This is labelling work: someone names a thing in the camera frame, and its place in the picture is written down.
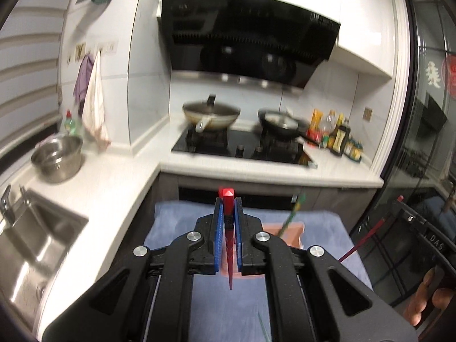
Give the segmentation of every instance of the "human hand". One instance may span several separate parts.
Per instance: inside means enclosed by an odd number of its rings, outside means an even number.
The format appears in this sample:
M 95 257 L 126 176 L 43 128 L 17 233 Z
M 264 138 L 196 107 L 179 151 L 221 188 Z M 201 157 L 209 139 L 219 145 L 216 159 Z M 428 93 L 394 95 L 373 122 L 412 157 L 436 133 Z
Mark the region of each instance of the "human hand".
M 423 282 L 418 287 L 416 293 L 412 296 L 409 305 L 405 309 L 403 316 L 412 325 L 416 326 L 421 321 L 421 313 L 428 303 L 428 289 L 434 278 L 434 268 L 429 270 L 423 278 Z M 437 289 L 432 295 L 432 304 L 440 309 L 445 310 L 451 302 L 454 290 L 448 288 Z

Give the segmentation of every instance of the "soy sauce bottle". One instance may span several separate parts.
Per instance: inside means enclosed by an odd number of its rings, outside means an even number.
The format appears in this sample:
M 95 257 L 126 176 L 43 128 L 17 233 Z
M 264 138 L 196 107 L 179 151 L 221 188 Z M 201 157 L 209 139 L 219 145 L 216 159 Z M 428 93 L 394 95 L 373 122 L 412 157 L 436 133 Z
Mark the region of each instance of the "soy sauce bottle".
M 341 157 L 343 151 L 345 150 L 345 145 L 348 142 L 348 138 L 350 137 L 350 126 L 348 126 L 348 119 L 345 118 L 342 125 L 340 125 L 337 129 L 336 136 L 334 138 L 334 144 L 329 149 L 331 153 L 334 155 Z

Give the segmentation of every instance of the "sink drain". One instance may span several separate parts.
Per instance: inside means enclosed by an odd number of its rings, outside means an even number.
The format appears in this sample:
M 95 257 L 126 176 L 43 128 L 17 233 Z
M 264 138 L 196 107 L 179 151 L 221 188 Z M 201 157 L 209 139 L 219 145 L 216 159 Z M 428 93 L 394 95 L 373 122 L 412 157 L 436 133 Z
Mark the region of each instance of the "sink drain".
M 38 286 L 36 287 L 36 297 L 38 298 L 38 300 L 41 300 L 41 298 L 43 297 L 43 293 L 44 293 L 44 290 L 46 289 L 46 286 L 47 286 L 47 282 L 42 282 L 42 283 L 39 283 Z

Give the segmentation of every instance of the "black glass cooktop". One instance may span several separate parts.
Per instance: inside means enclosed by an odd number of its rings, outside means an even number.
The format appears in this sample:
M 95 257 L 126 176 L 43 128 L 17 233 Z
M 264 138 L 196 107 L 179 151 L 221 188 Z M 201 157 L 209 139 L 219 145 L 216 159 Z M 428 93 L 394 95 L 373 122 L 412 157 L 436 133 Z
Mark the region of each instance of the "black glass cooktop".
M 194 128 L 188 128 L 182 133 L 172 151 L 300 164 L 316 168 L 316 163 L 304 151 L 301 142 L 296 139 L 279 140 L 265 131 L 255 133 L 225 129 L 197 133 Z

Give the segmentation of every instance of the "white towel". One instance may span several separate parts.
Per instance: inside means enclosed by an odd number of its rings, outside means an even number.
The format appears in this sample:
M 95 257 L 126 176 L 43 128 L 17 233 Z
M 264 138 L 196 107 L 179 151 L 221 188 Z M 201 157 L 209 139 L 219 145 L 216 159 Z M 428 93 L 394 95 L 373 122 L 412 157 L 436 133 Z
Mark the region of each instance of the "white towel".
M 108 130 L 104 124 L 104 100 L 103 89 L 101 86 L 100 74 L 100 52 L 97 52 L 93 64 L 92 74 L 87 88 L 83 110 L 83 125 L 87 131 L 95 138 L 100 149 L 106 150 L 111 141 L 109 140 Z

